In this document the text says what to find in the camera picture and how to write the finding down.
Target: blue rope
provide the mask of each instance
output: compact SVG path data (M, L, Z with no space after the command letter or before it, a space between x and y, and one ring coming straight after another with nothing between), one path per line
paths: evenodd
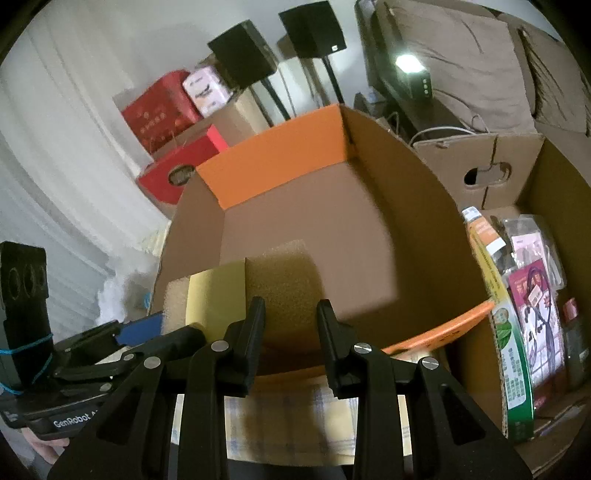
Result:
M31 385L33 385L33 383L35 383L37 380L39 380L39 377L41 377L43 375L43 372L45 370L47 370L47 367L49 367L49 364L51 363L52 359L53 359L53 353L50 353L45 364L43 365L43 367L41 367L41 370L39 370L37 372L37 374L33 377L33 380L31 381ZM22 395L24 393L21 390L13 390L12 388L9 388L6 385L4 385L2 382L0 382L0 387L2 387L5 391L11 393L12 395Z
M34 342L28 343L26 345L22 345L18 348L14 348L12 350L0 350L0 355L14 355L15 353L20 353L24 350L27 350L29 348L33 348L34 346L40 345L43 342L48 341L49 339L51 339L51 337L53 337L53 333L50 333L46 337L39 338L39 340L35 340Z
M26 345L22 345L18 348L13 348L12 350L1 350L0 349L0 355L14 355L15 353L23 352L25 350L28 350L30 348L33 348L37 345L42 344L43 342L50 340L52 337L53 337L53 333L50 333L46 337L40 338L39 340L35 340L34 342L28 343ZM49 367L49 364L51 363L51 359L53 359L53 353L49 354L49 357L47 358L47 360L46 360L45 364L43 365L43 367L41 368L41 370L39 370L37 372L37 374L33 377L33 380L31 381L31 385L33 385L33 383L35 383L37 380L39 380L39 377L43 375L43 372L45 370L47 370L47 367ZM24 393L21 390L13 390L12 388L9 388L6 385L4 385L2 382L0 382L0 387L2 387L4 389L4 391L7 391L7 392L11 393L12 395L22 395Z

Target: red gift box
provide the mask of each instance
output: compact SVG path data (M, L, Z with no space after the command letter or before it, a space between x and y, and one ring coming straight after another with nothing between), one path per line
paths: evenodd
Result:
M213 125L193 142L177 147L151 164L138 183L157 200L176 205L195 168L228 148Z
M188 76L186 70L167 73L123 110L123 118L148 152L203 118L183 89Z

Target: black speaker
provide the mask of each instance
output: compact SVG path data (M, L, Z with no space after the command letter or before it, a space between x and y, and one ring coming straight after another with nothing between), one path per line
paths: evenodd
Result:
M343 31L330 3L300 5L279 14L301 59L320 59L347 48Z
M207 45L241 89L277 71L275 56L250 20L234 25Z

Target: foam sponge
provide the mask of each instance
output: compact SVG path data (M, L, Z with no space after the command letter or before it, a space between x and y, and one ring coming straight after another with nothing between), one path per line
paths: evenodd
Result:
M324 298L322 280L306 246L296 240L246 259L246 301L265 299L264 345L308 353L320 349L316 305Z
M166 286L162 335L166 335L185 326L189 281L190 277L179 278Z
M245 317L254 296L265 299L263 345L267 350L310 353L320 349L316 305L324 291L302 240L170 282L162 333L194 324L207 340L222 338L230 323Z

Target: checkered cloth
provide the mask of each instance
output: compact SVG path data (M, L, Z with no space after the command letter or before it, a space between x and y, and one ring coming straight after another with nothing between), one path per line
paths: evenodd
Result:
M398 396L404 455L411 454L405 397ZM351 465L355 460L357 398L338 400L326 377L257 385L246 398L225 398L228 458L271 465ZM183 395L172 441L178 444Z

